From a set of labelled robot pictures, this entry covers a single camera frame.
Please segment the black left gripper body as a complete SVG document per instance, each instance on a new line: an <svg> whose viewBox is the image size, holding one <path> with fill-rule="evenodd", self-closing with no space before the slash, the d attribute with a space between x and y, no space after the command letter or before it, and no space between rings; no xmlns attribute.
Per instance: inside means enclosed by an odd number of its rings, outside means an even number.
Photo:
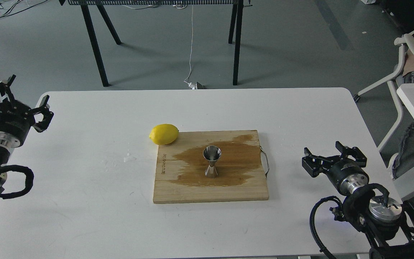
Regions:
<svg viewBox="0 0 414 259"><path fill-rule="evenodd" d="M16 139L15 147L22 146L28 136L34 120L30 110L25 104L17 104L15 109L8 104L0 104L0 133Z"/></svg>

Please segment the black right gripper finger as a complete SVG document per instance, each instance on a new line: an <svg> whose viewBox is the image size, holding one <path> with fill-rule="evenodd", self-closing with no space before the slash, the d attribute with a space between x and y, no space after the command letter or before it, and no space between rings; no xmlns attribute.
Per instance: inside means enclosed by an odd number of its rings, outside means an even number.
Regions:
<svg viewBox="0 0 414 259"><path fill-rule="evenodd" d="M365 168L367 164L367 157L358 149L356 146L348 147L344 146L340 141L335 142L335 147L338 151L340 151L340 159L348 159L351 156L354 161L360 166L361 168Z"/></svg>
<svg viewBox="0 0 414 259"><path fill-rule="evenodd" d="M312 154L307 147L304 148L302 166L308 174L315 178L320 173L327 174L335 163L340 161L340 156L322 157Z"/></svg>

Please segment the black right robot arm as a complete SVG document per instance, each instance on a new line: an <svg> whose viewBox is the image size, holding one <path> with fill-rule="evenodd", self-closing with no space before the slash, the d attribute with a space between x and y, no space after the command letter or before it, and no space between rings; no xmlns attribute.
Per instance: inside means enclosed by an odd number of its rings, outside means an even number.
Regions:
<svg viewBox="0 0 414 259"><path fill-rule="evenodd" d="M386 187L370 183L364 171L366 156L356 146L335 143L340 155L330 157L312 154L304 148L302 166L315 178L325 174L344 201L336 196L320 199L309 215L309 228L320 252L328 258L335 256L320 239L315 216L322 203L333 201L330 208L334 220L350 223L358 232L366 235L370 244L370 259L414 259L414 202L399 203L390 197Z"/></svg>

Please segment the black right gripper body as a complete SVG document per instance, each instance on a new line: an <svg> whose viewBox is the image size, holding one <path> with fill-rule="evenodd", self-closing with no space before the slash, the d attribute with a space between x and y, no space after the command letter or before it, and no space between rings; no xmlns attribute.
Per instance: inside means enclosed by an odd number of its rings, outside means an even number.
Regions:
<svg viewBox="0 0 414 259"><path fill-rule="evenodd" d="M354 161L344 159L336 162L326 172L327 178L343 196L352 195L355 190L369 184L366 172Z"/></svg>

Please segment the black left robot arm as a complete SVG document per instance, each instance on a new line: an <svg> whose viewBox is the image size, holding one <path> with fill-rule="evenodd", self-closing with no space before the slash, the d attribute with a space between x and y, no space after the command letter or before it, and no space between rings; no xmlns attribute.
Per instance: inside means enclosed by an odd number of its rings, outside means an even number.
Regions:
<svg viewBox="0 0 414 259"><path fill-rule="evenodd" d="M33 171L17 164L8 165L7 162L13 149L22 146L31 128L37 132L45 131L54 116L49 110L49 95L43 97L37 108L15 99L10 86L16 75L0 82L0 198L13 199L26 195L33 187ZM4 193L3 184L7 179L7 172L19 172L25 175L23 190L13 193Z"/></svg>

